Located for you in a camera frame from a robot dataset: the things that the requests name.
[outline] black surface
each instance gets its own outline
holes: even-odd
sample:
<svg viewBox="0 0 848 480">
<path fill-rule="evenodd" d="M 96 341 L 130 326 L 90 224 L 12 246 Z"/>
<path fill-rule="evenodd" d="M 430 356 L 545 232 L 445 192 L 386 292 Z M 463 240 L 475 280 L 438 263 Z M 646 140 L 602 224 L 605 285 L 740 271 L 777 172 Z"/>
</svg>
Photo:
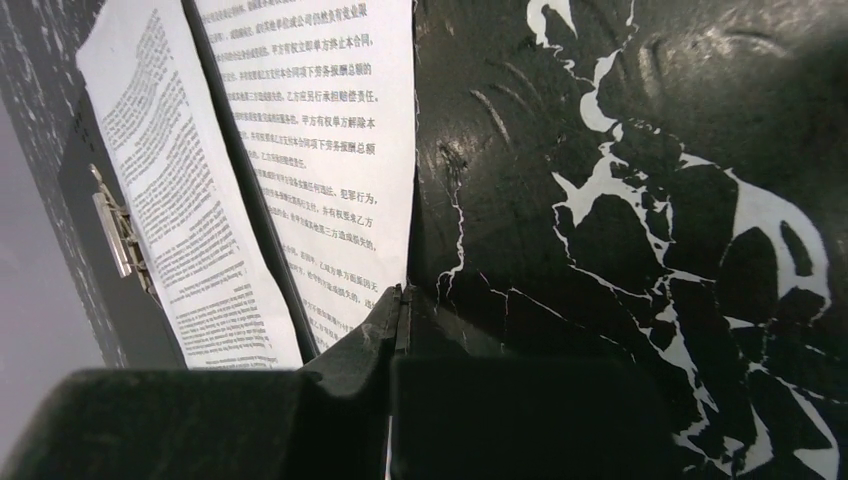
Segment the black surface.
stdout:
<svg viewBox="0 0 848 480">
<path fill-rule="evenodd" d="M 113 334 L 122 355 L 133 368 L 185 368 L 185 360 L 165 312 L 139 284 L 138 277 L 120 278 L 106 234 L 91 196 L 98 191 L 89 170 L 93 164 L 115 200 L 126 205 L 118 188 L 109 154 L 103 144 L 88 95 L 76 106 L 76 120 L 65 143 L 65 159 L 59 171 L 59 188 L 77 226 L 80 246 L 94 273 L 111 318 Z"/>
<path fill-rule="evenodd" d="M 400 287 L 387 289 L 359 328 L 297 372 L 75 374 L 41 405 L 0 479 L 380 478 L 406 308 Z"/>
<path fill-rule="evenodd" d="M 576 35 L 546 3 L 570 5 Z M 528 4 L 561 51 L 537 44 Z M 635 362 L 687 475 L 844 474 L 846 25 L 842 0 L 418 1 L 411 282 L 507 351 Z M 597 91 L 620 140 L 580 113 L 616 50 Z M 604 142 L 618 160 L 596 170 Z M 607 191 L 575 212 L 554 173 L 574 195 L 607 173 L 638 205 Z M 743 187 L 775 196 L 735 232 Z M 806 240 L 781 221 L 795 207 Z M 778 273 L 827 292 L 780 292 Z"/>
<path fill-rule="evenodd" d="M 675 478 L 659 397 L 590 361 L 399 358 L 392 475 L 512 480 Z"/>
</svg>

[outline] black marble pattern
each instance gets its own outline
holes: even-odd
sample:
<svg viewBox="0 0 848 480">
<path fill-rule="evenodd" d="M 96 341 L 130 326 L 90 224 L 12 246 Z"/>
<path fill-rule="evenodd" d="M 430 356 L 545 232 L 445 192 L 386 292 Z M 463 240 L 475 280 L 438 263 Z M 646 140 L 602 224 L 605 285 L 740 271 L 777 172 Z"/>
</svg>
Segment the black marble pattern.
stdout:
<svg viewBox="0 0 848 480">
<path fill-rule="evenodd" d="M 0 94 L 103 359 L 108 366 L 120 367 L 128 364 L 126 354 L 79 242 L 80 226 L 72 220 L 58 180 L 68 138 L 89 142 L 97 134 L 96 124 L 81 125 L 77 118 L 85 86 L 74 57 L 102 4 L 102 0 L 0 2 Z M 73 161 L 89 162 L 87 158 Z"/>
<path fill-rule="evenodd" d="M 419 0 L 411 282 L 504 353 L 641 366 L 687 476 L 837 478 L 846 27 L 840 0 Z"/>
</svg>

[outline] text page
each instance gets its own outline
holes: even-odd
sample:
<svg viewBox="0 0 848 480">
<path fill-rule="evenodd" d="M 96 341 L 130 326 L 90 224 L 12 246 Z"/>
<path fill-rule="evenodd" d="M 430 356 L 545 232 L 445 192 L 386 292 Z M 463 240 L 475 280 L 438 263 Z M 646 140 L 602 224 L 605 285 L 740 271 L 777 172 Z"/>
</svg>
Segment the text page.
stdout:
<svg viewBox="0 0 848 480">
<path fill-rule="evenodd" d="M 296 368 L 179 2 L 109 0 L 77 54 L 189 368 Z"/>
<path fill-rule="evenodd" d="M 412 2 L 196 3 L 323 351 L 405 283 Z"/>
</svg>

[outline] paper sheet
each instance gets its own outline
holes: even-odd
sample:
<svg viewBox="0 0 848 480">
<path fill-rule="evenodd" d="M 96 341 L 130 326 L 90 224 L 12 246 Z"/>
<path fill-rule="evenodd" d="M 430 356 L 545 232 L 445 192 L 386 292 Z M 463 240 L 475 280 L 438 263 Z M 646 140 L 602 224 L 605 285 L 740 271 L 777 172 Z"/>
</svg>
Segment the paper sheet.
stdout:
<svg viewBox="0 0 848 480">
<path fill-rule="evenodd" d="M 410 0 L 196 0 L 319 348 L 405 283 Z"/>
<path fill-rule="evenodd" d="M 188 366 L 299 367 L 179 2 L 109 0 L 77 64 Z"/>
</svg>

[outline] white vein pattern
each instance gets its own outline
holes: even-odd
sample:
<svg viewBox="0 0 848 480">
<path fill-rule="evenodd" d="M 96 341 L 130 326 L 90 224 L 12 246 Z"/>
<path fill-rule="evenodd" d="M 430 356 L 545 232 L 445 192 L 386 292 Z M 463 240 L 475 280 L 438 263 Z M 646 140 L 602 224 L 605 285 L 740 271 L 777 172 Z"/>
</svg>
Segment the white vein pattern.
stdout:
<svg viewBox="0 0 848 480">
<path fill-rule="evenodd" d="M 624 51 L 628 42 L 638 31 L 639 27 L 634 22 L 636 8 L 635 0 L 630 4 L 630 15 L 626 20 L 626 26 L 631 29 L 630 35 L 618 49 L 608 53 L 606 56 L 594 59 L 595 68 L 592 79 L 577 76 L 573 69 L 578 61 L 583 60 L 569 58 L 569 52 L 565 47 L 554 44 L 548 38 L 546 33 L 547 19 L 543 13 L 543 8 L 545 7 L 548 9 L 549 15 L 558 15 L 568 27 L 570 33 L 574 35 L 574 39 L 579 41 L 580 27 L 574 22 L 570 0 L 529 0 L 527 5 L 527 25 L 535 34 L 536 43 L 551 51 L 553 56 L 561 63 L 562 67 L 570 73 L 575 81 L 591 86 L 591 90 L 583 94 L 580 99 L 579 109 L 583 124 L 589 130 L 607 133 L 610 136 L 608 141 L 602 142 L 598 145 L 599 159 L 595 164 L 591 176 L 581 187 L 577 187 L 573 183 L 569 182 L 560 173 L 556 171 L 551 172 L 553 180 L 557 183 L 557 185 L 559 185 L 566 197 L 565 200 L 552 205 L 554 213 L 553 231 L 563 244 L 565 260 L 571 268 L 594 278 L 600 285 L 608 288 L 616 296 L 616 298 L 620 295 L 626 295 L 650 299 L 650 296 L 644 292 L 630 292 L 624 288 L 614 285 L 612 282 L 604 279 L 601 275 L 580 268 L 578 266 L 578 259 L 572 258 L 572 254 L 569 251 L 567 236 L 563 235 L 558 228 L 560 225 L 560 216 L 558 213 L 559 209 L 568 209 L 568 211 L 571 212 L 573 226 L 577 227 L 583 219 L 586 218 L 589 212 L 591 212 L 595 201 L 603 195 L 609 195 L 618 197 L 630 205 L 633 213 L 639 219 L 645 238 L 652 246 L 654 255 L 660 265 L 665 266 L 665 254 L 669 245 L 674 243 L 674 211 L 669 199 L 654 198 L 653 208 L 655 209 L 655 212 L 664 213 L 664 216 L 668 221 L 669 232 L 667 238 L 670 238 L 671 240 L 662 240 L 655 235 L 654 232 L 652 232 L 646 220 L 648 207 L 645 205 L 645 202 L 641 201 L 641 199 L 643 194 L 646 193 L 647 188 L 644 186 L 631 186 L 625 183 L 622 179 L 615 178 L 612 174 L 612 168 L 616 165 L 630 167 L 627 159 L 619 158 L 612 153 L 612 146 L 617 142 L 620 142 L 624 136 L 622 125 L 627 122 L 628 125 L 645 129 L 645 122 L 637 119 L 624 121 L 621 119 L 611 118 L 603 112 L 598 102 L 598 94 L 602 88 L 604 77 L 611 71 L 619 54 Z M 653 129 L 650 126 L 648 127 L 655 135 L 660 133 L 659 129 Z M 686 153 L 685 145 L 682 143 L 681 147 L 683 153 L 681 153 L 678 159 L 678 169 L 692 168 L 696 166 L 716 168 L 722 171 L 727 177 L 737 184 L 738 198 L 733 223 L 733 238 L 735 239 L 752 229 L 759 229 L 768 237 L 777 257 L 778 298 L 782 298 L 793 288 L 815 293 L 824 299 L 824 304 L 821 307 L 819 314 L 813 318 L 813 320 L 820 317 L 830 307 L 832 301 L 827 283 L 828 258 L 821 235 L 810 219 L 807 218 L 807 216 L 792 203 L 767 190 L 745 182 L 729 169 L 722 170 L 718 165 L 707 159 Z M 645 179 L 647 176 L 640 176 L 639 178 Z M 812 261 L 812 275 L 801 276 L 796 273 L 795 263 L 791 252 L 789 251 L 789 246 L 781 235 L 781 224 L 788 225 L 794 232 L 796 232 L 801 243 L 807 249 L 810 260 Z M 712 280 L 700 278 L 689 272 L 669 270 L 671 273 L 661 277 L 653 289 L 654 293 L 660 293 L 661 291 L 669 292 L 666 294 L 669 301 L 668 306 L 663 312 L 658 314 L 654 320 L 674 324 L 675 334 L 668 347 L 663 349 L 654 346 L 654 349 L 664 361 L 685 372 L 700 416 L 700 418 L 694 421 L 688 428 L 677 432 L 675 435 L 675 441 L 678 445 L 703 455 L 705 462 L 714 464 L 717 468 L 729 476 L 750 472 L 769 462 L 774 455 L 769 431 L 752 404 L 750 405 L 750 408 L 754 419 L 754 429 L 756 431 L 756 438 L 752 444 L 744 445 L 737 439 L 724 437 L 726 455 L 721 455 L 719 458 L 711 458 L 692 441 L 694 437 L 710 427 L 710 421 L 706 413 L 707 409 L 718 412 L 719 414 L 721 412 L 719 412 L 719 408 L 710 395 L 710 392 L 699 379 L 698 367 L 687 350 L 686 339 L 679 328 L 678 312 L 675 309 L 674 298 L 672 298 L 672 294 L 670 293 L 671 290 L 668 287 L 672 279 L 695 283 L 712 282 Z M 508 294 L 504 294 L 503 292 L 493 292 L 504 296 L 505 299 L 508 299 Z M 752 323 L 744 319 L 728 317 L 727 321 L 728 328 L 730 329 L 750 328 L 754 326 Z M 652 328 L 640 327 L 639 330 L 644 335 L 649 336 Z M 809 420 L 830 443 L 830 446 L 824 449 L 796 450 L 794 452 L 795 456 L 807 467 L 821 475 L 821 477 L 827 480 L 835 480 L 838 475 L 839 466 L 839 450 L 837 442 L 833 433 L 830 431 L 830 428 L 809 400 L 809 398 L 823 399 L 823 397 L 815 392 L 810 392 L 806 389 L 800 388 L 797 385 L 774 375 L 761 364 L 752 363 L 749 370 L 761 371 L 777 379 L 788 389 L 792 398 L 795 399 Z M 734 466 L 732 461 L 729 459 L 734 457 L 739 458 L 740 456 L 744 459 L 744 463 L 742 464 L 741 469 L 734 472 L 733 470 L 737 469 L 738 466 Z M 695 467 L 696 466 L 694 465 L 690 465 L 686 467 L 686 469 L 689 470 Z"/>
<path fill-rule="evenodd" d="M 459 191 L 462 189 L 462 179 L 457 175 L 456 181 L 456 189 L 454 189 L 453 194 L 450 195 L 451 207 L 456 210 L 457 221 L 456 228 L 459 230 L 459 235 L 456 237 L 456 256 L 459 263 L 455 266 L 451 267 L 450 270 L 446 270 L 439 274 L 436 279 L 436 299 L 440 299 L 441 288 L 442 288 L 442 278 L 447 279 L 447 289 L 445 291 L 445 298 L 450 297 L 451 289 L 453 289 L 453 280 L 456 277 L 456 274 L 461 272 L 465 268 L 465 246 L 463 244 L 463 240 L 465 239 L 465 212 L 462 211 L 462 206 L 459 204 Z M 436 302 L 436 310 L 439 308 L 438 301 Z"/>
</svg>

